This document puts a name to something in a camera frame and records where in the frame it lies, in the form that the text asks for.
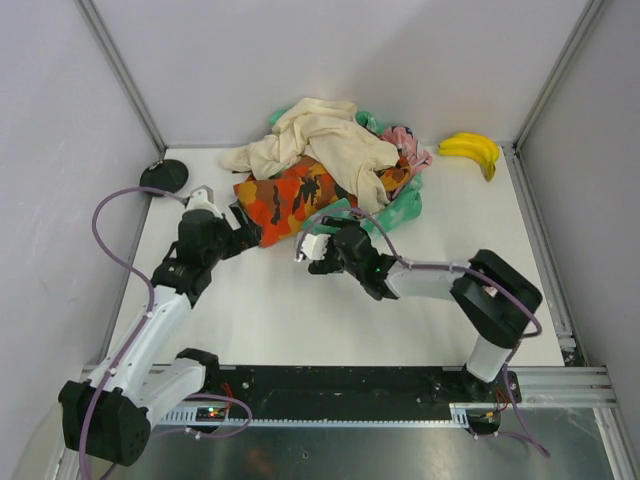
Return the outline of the orange camouflage cloth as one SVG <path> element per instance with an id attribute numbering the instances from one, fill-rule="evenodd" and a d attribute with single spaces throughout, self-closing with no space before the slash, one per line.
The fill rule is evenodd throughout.
<path id="1" fill-rule="evenodd" d="M 411 174 L 404 157 L 376 175 L 390 200 L 374 215 L 384 230 L 391 231 L 421 214 L 421 178 Z M 249 218 L 260 226 L 260 246 L 264 248 L 296 235 L 322 209 L 358 205 L 357 197 L 340 187 L 325 167 L 309 156 L 273 178 L 250 176 L 234 186 L 234 193 Z"/>

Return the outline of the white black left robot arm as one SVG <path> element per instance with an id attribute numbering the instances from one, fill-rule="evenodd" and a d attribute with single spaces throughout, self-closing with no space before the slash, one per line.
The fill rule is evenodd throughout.
<path id="1" fill-rule="evenodd" d="M 141 456 L 152 430 L 187 397 L 216 386 L 216 355 L 187 348 L 160 374 L 157 354 L 193 311 L 213 268 L 239 254 L 236 232 L 208 199 L 190 197 L 177 239 L 147 280 L 138 322 L 82 382 L 67 382 L 58 401 L 67 448 L 116 465 Z"/>

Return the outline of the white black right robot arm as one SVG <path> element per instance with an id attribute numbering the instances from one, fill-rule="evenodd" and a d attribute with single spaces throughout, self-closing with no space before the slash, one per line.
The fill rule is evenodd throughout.
<path id="1" fill-rule="evenodd" d="M 329 221 L 332 233 L 299 235 L 295 259 L 308 260 L 312 275 L 347 273 L 377 301 L 424 297 L 458 305 L 478 338 L 463 366 L 472 386 L 490 385 L 534 326 L 542 327 L 535 312 L 540 290 L 502 257 L 480 249 L 466 263 L 409 260 L 396 251 L 379 252 L 370 235 L 355 221 Z"/>

